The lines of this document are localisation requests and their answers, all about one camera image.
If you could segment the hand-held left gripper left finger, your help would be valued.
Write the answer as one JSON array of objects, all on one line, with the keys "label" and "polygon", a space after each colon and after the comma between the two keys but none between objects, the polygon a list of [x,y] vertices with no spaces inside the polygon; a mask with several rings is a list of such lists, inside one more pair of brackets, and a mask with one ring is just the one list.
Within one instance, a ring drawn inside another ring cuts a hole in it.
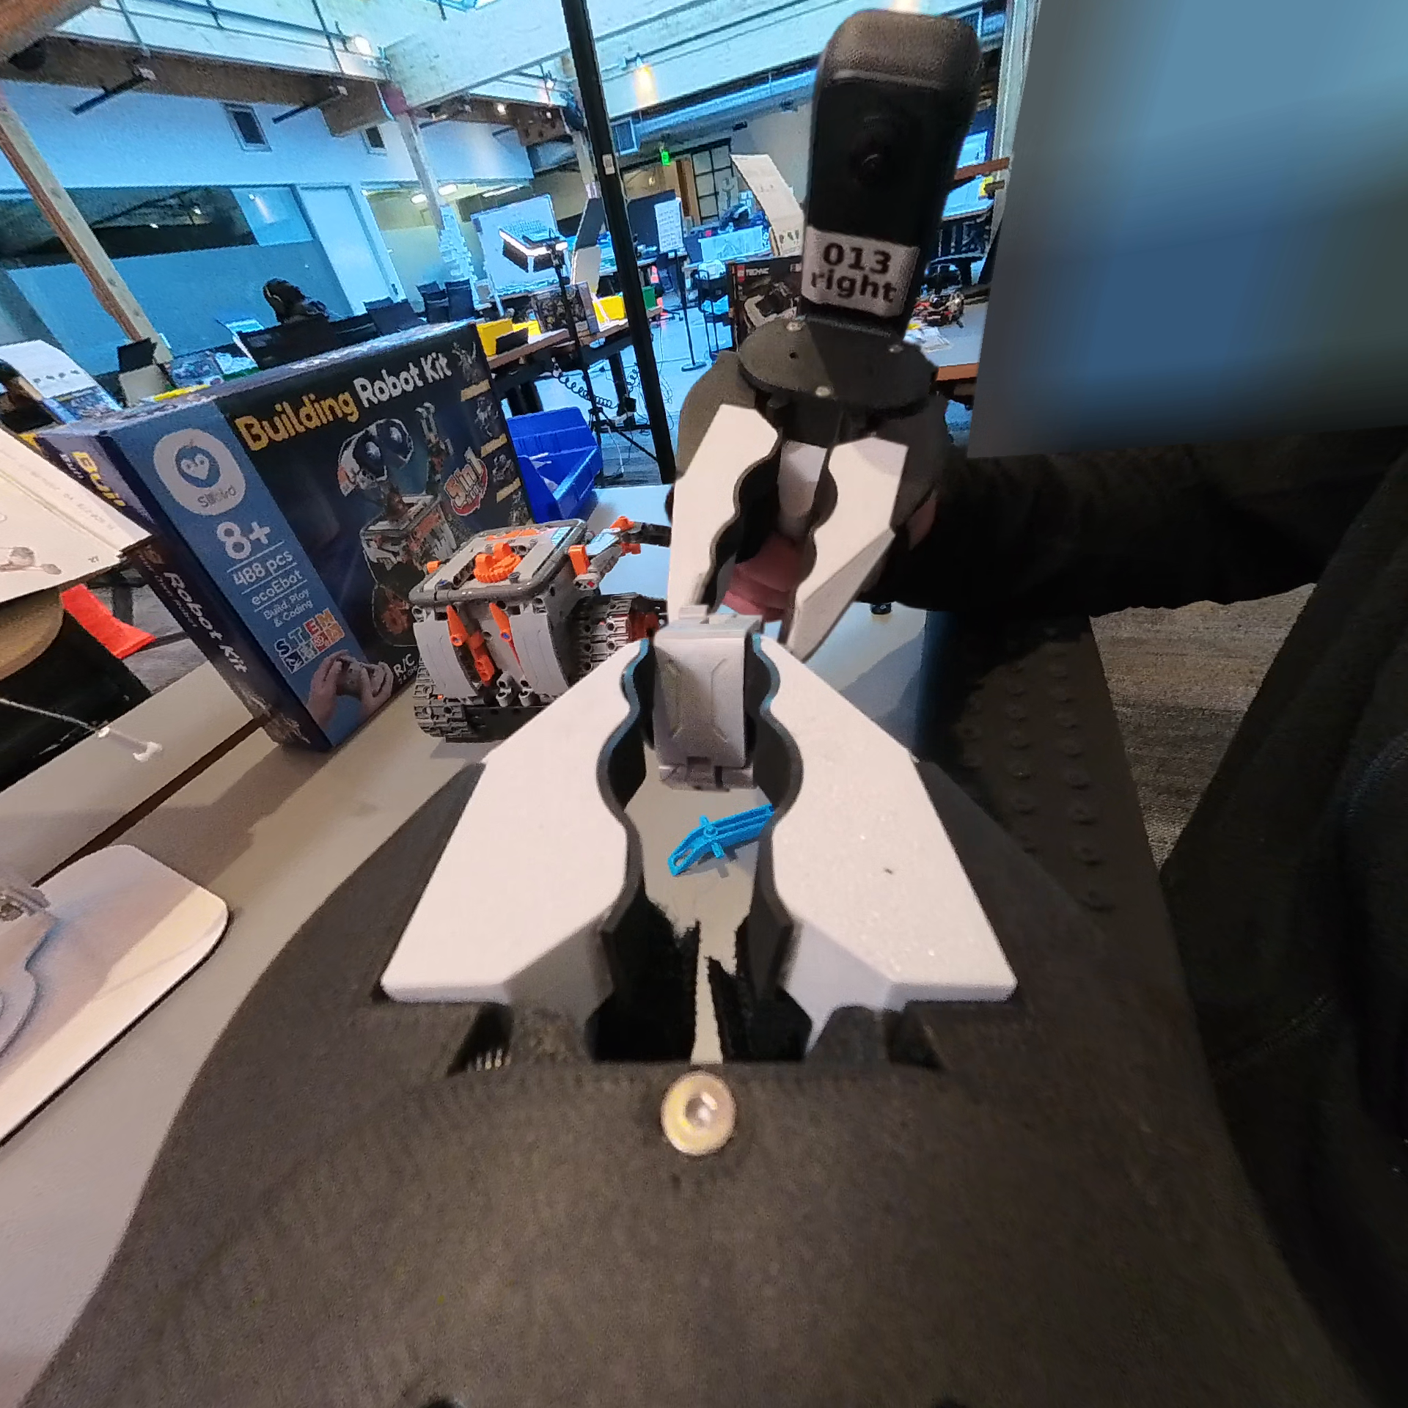
[{"label": "hand-held left gripper left finger", "polygon": [[567,1015],[604,1059],[687,1059],[699,927],[649,896],[624,805],[650,643],[624,643],[494,747],[381,976],[395,1002]]}]

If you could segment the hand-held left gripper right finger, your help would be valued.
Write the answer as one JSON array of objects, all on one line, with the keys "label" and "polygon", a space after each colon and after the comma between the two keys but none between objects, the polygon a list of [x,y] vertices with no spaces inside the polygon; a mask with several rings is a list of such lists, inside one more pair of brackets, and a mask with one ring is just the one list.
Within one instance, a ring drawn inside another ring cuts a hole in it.
[{"label": "hand-held left gripper right finger", "polygon": [[734,971],[710,963],[723,1059],[800,1059],[843,1008],[1007,1002],[1016,976],[939,819],[938,769],[774,638],[746,643],[746,709],[772,819]]}]

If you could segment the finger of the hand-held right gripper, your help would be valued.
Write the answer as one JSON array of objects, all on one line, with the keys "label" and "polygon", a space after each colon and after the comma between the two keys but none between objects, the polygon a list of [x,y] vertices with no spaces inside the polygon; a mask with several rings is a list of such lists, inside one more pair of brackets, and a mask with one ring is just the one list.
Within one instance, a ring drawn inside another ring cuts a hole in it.
[{"label": "finger of the hand-held right gripper", "polygon": [[895,526],[891,510],[906,466],[906,444],[857,438],[826,448],[819,490],[829,481],[829,510],[807,529],[807,568],[784,619],[784,646],[812,658],[843,614],[886,558]]},{"label": "finger of the hand-held right gripper", "polygon": [[666,609],[715,607],[717,572],[741,524],[741,481],[772,460],[780,430],[762,409],[719,404],[674,485]]}]

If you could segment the grey black wheel Lego assembly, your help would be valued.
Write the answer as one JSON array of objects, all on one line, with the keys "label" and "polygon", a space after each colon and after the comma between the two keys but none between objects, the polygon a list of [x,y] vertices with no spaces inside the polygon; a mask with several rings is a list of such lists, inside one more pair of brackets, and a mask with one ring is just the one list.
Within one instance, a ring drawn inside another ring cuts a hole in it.
[{"label": "grey black wheel Lego assembly", "polygon": [[751,638],[765,619],[732,607],[679,607],[656,633],[650,742],[659,780],[677,789],[755,781],[746,713]]}]

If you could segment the person's right forearm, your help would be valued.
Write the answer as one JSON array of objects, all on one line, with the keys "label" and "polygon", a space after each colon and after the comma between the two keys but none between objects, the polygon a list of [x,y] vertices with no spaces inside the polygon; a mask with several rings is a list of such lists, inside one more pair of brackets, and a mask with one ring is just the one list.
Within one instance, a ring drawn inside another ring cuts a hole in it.
[{"label": "person's right forearm", "polygon": [[1310,586],[1377,494],[1377,435],[971,458],[952,448],[866,603],[1113,614]]}]

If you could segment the person's right hand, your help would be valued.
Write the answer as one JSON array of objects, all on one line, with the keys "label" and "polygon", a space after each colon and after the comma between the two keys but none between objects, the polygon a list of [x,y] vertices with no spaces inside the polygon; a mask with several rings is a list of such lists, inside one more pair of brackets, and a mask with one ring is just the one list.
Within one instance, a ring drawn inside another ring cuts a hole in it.
[{"label": "person's right hand", "polygon": [[755,555],[732,561],[719,607],[755,614],[765,624],[787,620],[800,582],[812,572],[815,548],[805,537],[768,535]]}]

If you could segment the blue plastic bin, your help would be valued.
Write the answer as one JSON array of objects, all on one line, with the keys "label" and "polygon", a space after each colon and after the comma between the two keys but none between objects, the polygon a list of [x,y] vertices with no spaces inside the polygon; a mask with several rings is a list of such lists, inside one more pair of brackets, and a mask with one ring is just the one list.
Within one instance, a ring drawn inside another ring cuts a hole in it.
[{"label": "blue plastic bin", "polygon": [[581,409],[540,409],[510,416],[521,480],[538,524],[590,519],[604,448]]}]

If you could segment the black toy box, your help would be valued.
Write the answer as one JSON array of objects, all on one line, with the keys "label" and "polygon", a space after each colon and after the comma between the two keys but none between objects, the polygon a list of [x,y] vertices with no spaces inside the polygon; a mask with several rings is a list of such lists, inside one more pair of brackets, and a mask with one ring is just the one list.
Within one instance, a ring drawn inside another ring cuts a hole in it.
[{"label": "black toy box", "polygon": [[755,327],[793,319],[800,303],[800,254],[729,259],[732,347]]}]

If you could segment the light blue plastic tool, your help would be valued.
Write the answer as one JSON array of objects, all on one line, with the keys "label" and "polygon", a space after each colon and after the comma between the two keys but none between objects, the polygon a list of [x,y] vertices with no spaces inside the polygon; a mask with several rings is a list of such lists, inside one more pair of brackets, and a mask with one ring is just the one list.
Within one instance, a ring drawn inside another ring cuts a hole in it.
[{"label": "light blue plastic tool", "polygon": [[762,839],[772,815],[774,815],[772,805],[758,805],[717,819],[702,815],[695,830],[687,830],[683,839],[671,852],[666,859],[671,872],[679,877],[702,861],[732,859],[738,849]]}]

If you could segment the black dimpled panel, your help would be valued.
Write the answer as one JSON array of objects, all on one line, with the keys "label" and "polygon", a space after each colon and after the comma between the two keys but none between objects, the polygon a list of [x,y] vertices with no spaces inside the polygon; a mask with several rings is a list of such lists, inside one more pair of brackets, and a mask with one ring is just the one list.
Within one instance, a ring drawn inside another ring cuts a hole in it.
[{"label": "black dimpled panel", "polygon": [[1108,931],[1167,931],[1089,619],[933,609],[919,685],[919,753]]}]

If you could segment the grey orange toy robot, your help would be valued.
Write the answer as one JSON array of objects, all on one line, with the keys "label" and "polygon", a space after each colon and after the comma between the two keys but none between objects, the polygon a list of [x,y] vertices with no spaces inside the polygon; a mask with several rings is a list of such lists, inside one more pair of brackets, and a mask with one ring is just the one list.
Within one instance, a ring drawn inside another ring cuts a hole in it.
[{"label": "grey orange toy robot", "polygon": [[415,719],[443,742],[502,742],[617,646],[666,624],[666,599],[604,593],[621,555],[674,529],[616,519],[502,526],[427,561],[410,593],[420,668]]}]

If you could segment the black tripod light stand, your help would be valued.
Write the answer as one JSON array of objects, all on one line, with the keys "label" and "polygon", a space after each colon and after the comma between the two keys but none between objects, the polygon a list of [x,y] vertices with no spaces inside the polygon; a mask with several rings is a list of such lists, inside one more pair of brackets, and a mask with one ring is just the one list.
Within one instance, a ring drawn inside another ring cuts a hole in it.
[{"label": "black tripod light stand", "polygon": [[598,443],[604,443],[604,430],[612,430],[612,416],[604,414],[604,404],[598,397],[598,387],[591,387],[591,373],[590,373],[590,359],[587,359],[587,342],[581,342],[581,325],[579,325],[579,315],[574,315],[574,291],[567,286],[567,240],[560,235],[554,235],[554,237],[521,237],[513,231],[502,231],[502,253],[522,275],[540,275],[540,269],[556,275],[556,296],[565,303],[565,327],[570,331],[574,365],[581,373],[587,397],[590,397],[590,427],[591,427]]}]

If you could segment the blue robot kit box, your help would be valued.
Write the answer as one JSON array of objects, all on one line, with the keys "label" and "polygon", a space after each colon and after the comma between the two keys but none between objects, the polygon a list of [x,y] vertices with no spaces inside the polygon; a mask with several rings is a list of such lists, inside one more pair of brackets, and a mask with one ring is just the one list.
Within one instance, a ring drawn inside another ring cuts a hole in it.
[{"label": "blue robot kit box", "polygon": [[532,519],[473,320],[178,393],[93,430],[155,524],[155,586],[290,747],[338,750],[416,677],[410,593]]}]

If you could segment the round wooden board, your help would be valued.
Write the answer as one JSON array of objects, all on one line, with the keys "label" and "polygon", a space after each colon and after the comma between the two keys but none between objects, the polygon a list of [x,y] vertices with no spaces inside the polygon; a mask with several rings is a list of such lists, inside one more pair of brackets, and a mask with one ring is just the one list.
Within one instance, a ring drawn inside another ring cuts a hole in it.
[{"label": "round wooden board", "polygon": [[58,638],[62,620],[65,607],[58,587],[0,603],[0,681],[43,658]]}]

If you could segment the white instruction booklet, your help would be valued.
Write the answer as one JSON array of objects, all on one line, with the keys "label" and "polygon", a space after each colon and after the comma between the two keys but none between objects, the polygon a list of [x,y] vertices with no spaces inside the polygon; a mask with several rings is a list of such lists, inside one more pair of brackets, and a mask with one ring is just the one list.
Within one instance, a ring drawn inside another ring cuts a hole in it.
[{"label": "white instruction booklet", "polygon": [[149,542],[143,524],[0,430],[0,603],[69,587]]}]

